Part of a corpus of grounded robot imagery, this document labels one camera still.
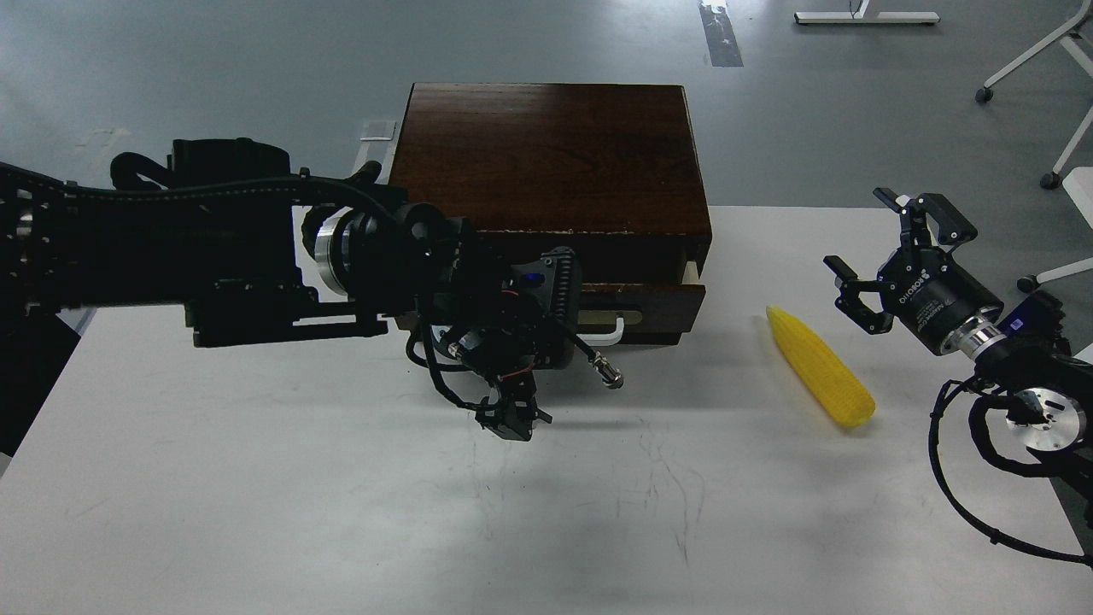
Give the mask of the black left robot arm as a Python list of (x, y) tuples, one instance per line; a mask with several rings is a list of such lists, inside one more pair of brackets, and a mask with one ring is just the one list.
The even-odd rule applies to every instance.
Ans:
[(125, 152), (110, 190), (3, 164), (3, 454), (71, 357), (78, 308), (179, 304), (199, 348), (375, 338), (415, 319), (406, 355), (482, 428), (528, 441), (534, 370), (583, 353), (574, 250), (512, 263), (465, 217), (410, 202), (368, 162), (346, 179), (290, 170), (248, 138), (177, 140), (167, 164)]

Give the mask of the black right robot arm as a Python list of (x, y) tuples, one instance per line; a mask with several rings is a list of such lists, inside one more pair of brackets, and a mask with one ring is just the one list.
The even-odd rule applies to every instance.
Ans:
[(956, 264), (954, 253), (979, 234), (937, 192), (874, 197), (900, 218), (900, 243), (874, 280), (860, 277), (841, 257), (824, 258), (835, 276), (836, 308), (868, 334), (898, 322), (935, 355), (961, 353), (973, 363), (967, 380), (950, 380), (936, 397), (926, 446), (933, 476), (954, 511), (992, 544), (1038, 558), (1090, 565), (1090, 554), (1019, 540), (971, 513), (952, 493), (941, 466), (939, 436), (949, 404), (973, 395), (969, 435), (980, 458), (1019, 477), (1060, 478), (1090, 495), (1090, 365), (1069, 353), (1061, 314), (1043, 326), (1004, 319), (1003, 304)]

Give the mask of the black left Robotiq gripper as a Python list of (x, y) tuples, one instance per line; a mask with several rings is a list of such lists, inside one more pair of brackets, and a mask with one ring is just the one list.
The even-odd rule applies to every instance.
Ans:
[(577, 335), (581, 262), (569, 246), (512, 265), (468, 218), (415, 225), (440, 277), (418, 310), (406, 357), (432, 375), (475, 372), (497, 400), (475, 422), (500, 439), (529, 442), (534, 421), (553, 417), (536, 404), (536, 367), (564, 369), (584, 343)]

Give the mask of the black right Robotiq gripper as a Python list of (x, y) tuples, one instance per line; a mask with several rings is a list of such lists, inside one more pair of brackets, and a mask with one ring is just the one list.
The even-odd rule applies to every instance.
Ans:
[[(973, 316), (996, 322), (1003, 309), (1000, 297), (951, 257), (959, 246), (976, 240), (979, 230), (937, 192), (909, 197), (874, 188), (872, 196), (898, 215), (900, 245), (877, 280), (858, 277), (837, 255), (825, 256), (824, 265), (839, 289), (836, 308), (870, 335), (889, 332), (894, 316), (930, 353), (954, 353), (953, 331)], [(880, 295), (885, 310), (870, 310), (863, 292)]]

